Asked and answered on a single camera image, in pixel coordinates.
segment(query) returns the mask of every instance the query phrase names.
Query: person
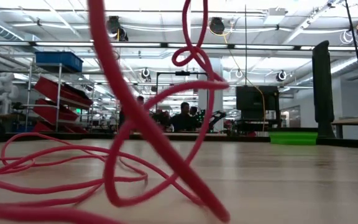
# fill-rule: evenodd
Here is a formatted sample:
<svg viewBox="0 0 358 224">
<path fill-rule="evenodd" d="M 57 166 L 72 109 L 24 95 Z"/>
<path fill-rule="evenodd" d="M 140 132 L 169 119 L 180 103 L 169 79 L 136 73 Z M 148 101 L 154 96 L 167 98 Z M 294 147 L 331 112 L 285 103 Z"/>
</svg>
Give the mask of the person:
<svg viewBox="0 0 358 224">
<path fill-rule="evenodd" d="M 155 114 L 152 115 L 152 118 L 163 130 L 166 130 L 170 126 L 168 111 L 163 112 L 161 109 L 158 109 Z"/>
<path fill-rule="evenodd" d="M 117 129 L 117 116 L 114 113 L 109 118 L 108 123 L 110 131 L 115 131 Z"/>
<path fill-rule="evenodd" d="M 190 115 L 195 116 L 197 114 L 198 108 L 196 106 L 192 106 L 190 108 Z"/>
<path fill-rule="evenodd" d="M 195 131 L 196 123 L 194 118 L 189 115 L 189 111 L 189 103 L 183 102 L 180 105 L 180 114 L 177 114 L 170 119 L 170 124 L 172 124 L 174 132 Z"/>
<path fill-rule="evenodd" d="M 138 102 L 138 104 L 143 105 L 144 104 L 144 97 L 143 96 L 138 96 L 136 98 L 136 101 Z M 125 121 L 125 114 L 124 114 L 124 110 L 121 108 L 121 111 L 119 112 L 118 128 L 121 128 L 121 126 L 124 124 L 124 121 Z"/>
</svg>

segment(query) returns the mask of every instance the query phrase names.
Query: fluorescent light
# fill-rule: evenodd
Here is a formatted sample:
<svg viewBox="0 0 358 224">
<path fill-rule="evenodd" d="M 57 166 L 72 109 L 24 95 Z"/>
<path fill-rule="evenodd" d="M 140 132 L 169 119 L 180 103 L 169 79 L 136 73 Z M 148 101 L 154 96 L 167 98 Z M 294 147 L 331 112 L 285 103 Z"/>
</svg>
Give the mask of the fluorescent light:
<svg viewBox="0 0 358 224">
<path fill-rule="evenodd" d="M 152 97 L 155 95 L 142 95 L 144 97 Z M 176 98 L 176 99 L 184 99 L 184 98 L 198 98 L 197 95 L 170 95 L 167 98 Z"/>
<path fill-rule="evenodd" d="M 312 86 L 286 86 L 285 88 L 296 88 L 296 89 L 312 89 Z"/>
<path fill-rule="evenodd" d="M 108 94 L 108 92 L 103 87 L 100 87 L 99 85 L 95 85 L 94 89 L 102 94 Z"/>
<path fill-rule="evenodd" d="M 15 76 L 16 79 L 20 79 L 20 80 L 28 80 L 29 79 L 27 76 L 22 75 L 22 74 L 13 73 L 13 75 Z"/>
<path fill-rule="evenodd" d="M 285 88 L 285 89 L 283 89 L 281 92 L 283 93 L 283 92 L 286 92 L 286 91 L 288 91 L 288 90 L 291 90 L 291 88 L 286 87 L 286 88 Z"/>
<path fill-rule="evenodd" d="M 30 46 L 30 43 L 24 41 L 0 41 L 0 46 Z"/>
<path fill-rule="evenodd" d="M 328 50 L 346 50 L 346 51 L 352 51 L 354 50 L 354 47 L 328 47 Z"/>
<path fill-rule="evenodd" d="M 313 46 L 302 46 L 301 50 L 313 50 L 314 47 Z"/>
<path fill-rule="evenodd" d="M 93 47 L 92 42 L 37 42 L 37 45 L 43 47 Z"/>
<path fill-rule="evenodd" d="M 129 85 L 139 85 L 139 86 L 157 86 L 156 83 L 128 83 Z M 170 86 L 169 83 L 159 83 L 158 86 Z"/>
<path fill-rule="evenodd" d="M 186 44 L 168 44 L 168 47 L 177 47 L 177 48 L 181 48 L 181 47 L 186 47 Z"/>
<path fill-rule="evenodd" d="M 168 44 L 168 47 L 174 48 L 182 48 L 187 47 L 186 44 Z M 210 49 L 226 49 L 226 44 L 201 44 L 201 48 L 210 48 Z"/>
<path fill-rule="evenodd" d="M 238 45 L 235 49 L 258 49 L 258 50 L 293 50 L 294 46 L 280 46 L 280 45 Z"/>
<path fill-rule="evenodd" d="M 83 73 L 85 72 L 99 72 L 100 68 L 95 68 L 95 69 L 90 69 L 90 70 L 86 70 L 86 71 L 82 71 Z"/>
<path fill-rule="evenodd" d="M 201 48 L 226 49 L 226 44 L 201 44 Z"/>
<path fill-rule="evenodd" d="M 107 110 L 116 110 L 116 108 L 113 106 L 103 106 L 103 107 L 106 108 Z"/>
<path fill-rule="evenodd" d="M 113 47 L 161 47 L 160 43 L 111 43 Z"/>
</svg>

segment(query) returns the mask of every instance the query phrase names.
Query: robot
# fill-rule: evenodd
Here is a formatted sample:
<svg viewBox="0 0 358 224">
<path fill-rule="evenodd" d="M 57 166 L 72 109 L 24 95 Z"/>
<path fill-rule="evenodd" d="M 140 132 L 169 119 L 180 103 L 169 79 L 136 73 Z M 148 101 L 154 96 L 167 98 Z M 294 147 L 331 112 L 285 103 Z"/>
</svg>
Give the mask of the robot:
<svg viewBox="0 0 358 224">
<path fill-rule="evenodd" d="M 19 89 L 13 85 L 13 79 L 15 79 L 13 73 L 2 73 L 0 75 L 0 92 L 2 91 L 0 95 L 0 102 L 2 103 L 1 114 L 9 114 L 12 100 L 19 96 Z"/>
</svg>

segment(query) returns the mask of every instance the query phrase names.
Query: metal shelving rack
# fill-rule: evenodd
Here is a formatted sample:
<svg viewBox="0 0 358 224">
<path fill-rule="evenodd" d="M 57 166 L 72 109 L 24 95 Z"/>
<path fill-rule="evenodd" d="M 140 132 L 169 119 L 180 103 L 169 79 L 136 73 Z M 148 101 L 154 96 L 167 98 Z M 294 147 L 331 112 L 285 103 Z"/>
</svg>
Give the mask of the metal shelving rack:
<svg viewBox="0 0 358 224">
<path fill-rule="evenodd" d="M 33 73 L 33 67 L 39 67 L 39 66 L 42 66 L 42 65 L 45 65 L 45 66 L 48 66 L 48 67 L 58 67 L 58 90 L 57 90 L 57 101 L 56 101 L 56 106 L 53 106 L 53 105 L 30 105 L 30 94 L 31 94 L 31 78 L 32 78 L 32 73 Z M 59 120 L 59 111 L 60 111 L 60 90 L 61 90 L 61 87 L 62 87 L 62 75 L 63 75 L 63 69 L 65 70 L 70 70 L 69 68 L 65 67 L 63 64 L 59 63 L 59 64 L 51 64 L 51 63 L 48 63 L 48 64 L 37 64 L 37 65 L 34 65 L 34 61 L 31 63 L 31 66 L 30 66 L 30 71 L 29 71 L 29 84 L 27 86 L 27 104 L 24 105 L 27 107 L 26 109 L 26 115 L 25 115 L 25 131 L 27 132 L 27 127 L 28 127 L 28 122 L 29 122 L 29 112 L 30 112 L 30 109 L 31 108 L 34 108 L 34 107 L 52 107 L 52 108 L 56 108 L 56 123 L 54 124 L 56 127 L 55 127 L 55 131 L 58 132 L 58 128 L 59 128 L 59 122 L 61 123 L 70 123 L 70 124 L 73 124 L 73 123 L 76 123 L 76 122 L 72 122 L 72 121 L 64 121 L 64 120 Z M 93 95 L 94 95 L 94 83 L 92 83 L 92 94 L 91 94 L 91 98 L 93 98 Z M 81 105 L 81 103 L 78 103 L 78 102 L 75 102 L 75 101 L 72 101 L 73 103 L 75 104 L 78 104 L 78 105 Z M 88 109 L 88 117 L 89 117 L 89 114 L 90 114 L 90 111 L 93 112 L 93 104 L 91 105 L 91 108 Z"/>
</svg>

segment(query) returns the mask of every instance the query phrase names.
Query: ceiling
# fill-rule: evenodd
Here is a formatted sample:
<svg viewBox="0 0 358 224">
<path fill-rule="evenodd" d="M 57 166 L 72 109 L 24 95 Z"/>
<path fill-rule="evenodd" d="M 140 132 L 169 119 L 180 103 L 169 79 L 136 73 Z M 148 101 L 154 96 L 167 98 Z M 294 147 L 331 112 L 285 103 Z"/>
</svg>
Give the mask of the ceiling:
<svg viewBox="0 0 358 224">
<path fill-rule="evenodd" d="M 222 17 L 229 44 L 254 45 L 302 45 L 313 46 L 329 40 L 330 46 L 352 46 L 351 39 L 346 35 L 349 20 L 346 8 L 341 0 L 210 0 L 209 16 Z M 184 0 L 125 0 L 105 1 L 106 14 L 119 16 L 130 42 L 169 42 L 184 43 L 181 30 L 181 10 Z M 354 25 L 358 23 L 358 0 L 349 0 Z M 191 40 L 198 41 L 202 23 L 202 1 L 191 2 L 190 21 Z M 285 17 L 277 20 L 278 24 L 266 24 L 269 9 L 284 10 Z M 304 29 L 297 29 L 302 24 Z M 50 42 L 89 42 L 91 40 L 88 27 L 88 10 L 85 0 L 0 0 L 0 26 L 23 37 L 24 40 Z M 221 36 L 207 32 L 205 44 L 225 44 Z M 105 82 L 104 75 L 99 71 L 99 63 L 91 47 L 43 47 L 43 50 L 72 51 L 84 60 L 83 74 L 91 82 Z M 148 68 L 152 83 L 156 81 L 157 72 L 175 72 L 189 70 L 202 72 L 196 62 L 192 61 L 185 67 L 172 64 L 171 56 L 176 49 L 120 47 L 115 49 L 121 56 L 123 74 L 127 82 L 144 82 L 142 72 Z M 243 84 L 245 70 L 247 78 L 256 85 L 289 85 L 296 86 L 298 80 L 307 78 L 311 70 L 311 52 L 295 50 L 232 50 L 234 61 L 228 49 L 206 49 L 210 57 L 219 58 L 220 74 L 232 85 Z M 28 71 L 33 59 L 33 52 L 25 48 L 0 46 L 0 70 L 13 70 L 17 73 Z M 345 62 L 354 57 L 351 51 L 331 52 L 331 61 Z M 285 71 L 290 78 L 278 83 L 275 76 Z M 352 78 L 351 71 L 344 77 Z M 70 82 L 78 78 L 70 77 Z M 164 75 L 159 77 L 160 83 L 180 83 L 196 80 L 197 76 L 178 77 Z M 107 92 L 107 86 L 101 85 Z M 298 89 L 286 91 L 290 95 Z M 152 95 L 149 86 L 136 86 L 134 93 Z M 234 96 L 234 89 L 224 91 L 224 96 Z M 112 95 L 103 93 L 101 96 L 110 98 Z M 225 103 L 232 108 L 232 103 Z"/>
</svg>

